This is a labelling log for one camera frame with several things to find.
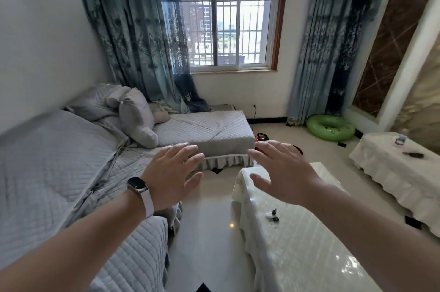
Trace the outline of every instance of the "power cord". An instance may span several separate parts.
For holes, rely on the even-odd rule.
[[[255,113],[254,113],[254,115],[253,115],[253,119],[255,120],[255,115],[256,115],[256,106],[255,105],[252,105],[254,108],[255,108]]]

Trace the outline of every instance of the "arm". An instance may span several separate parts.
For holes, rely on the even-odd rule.
[[[204,157],[189,158],[196,150],[188,144],[166,147],[147,166],[141,178],[149,185],[155,210],[178,203],[199,185],[202,173],[186,181]],[[3,269],[0,291],[84,291],[143,219],[142,199],[125,191]]]
[[[255,186],[315,214],[384,292],[440,290],[440,247],[432,240],[326,184],[292,145],[268,141],[256,146],[265,154],[249,154],[271,181],[251,174]]]

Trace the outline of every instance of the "watch face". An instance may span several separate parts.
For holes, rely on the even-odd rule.
[[[142,190],[146,187],[146,183],[138,177],[130,178],[129,184],[136,190]]]

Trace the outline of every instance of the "window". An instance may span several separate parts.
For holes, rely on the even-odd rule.
[[[278,2],[183,0],[191,71],[275,69]]]

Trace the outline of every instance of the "tile floor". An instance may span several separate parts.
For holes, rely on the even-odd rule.
[[[343,148],[312,136],[306,128],[283,123],[255,124],[253,130],[300,147],[310,162],[322,162],[349,193],[386,217],[404,224],[405,215],[411,216],[352,164],[349,154],[359,139],[346,141]],[[212,292],[252,291],[255,268],[238,227],[240,205],[231,200],[240,169],[205,171],[200,187],[183,201],[180,230],[169,249],[168,292],[195,292],[202,283]],[[426,228],[423,233],[436,239]]]

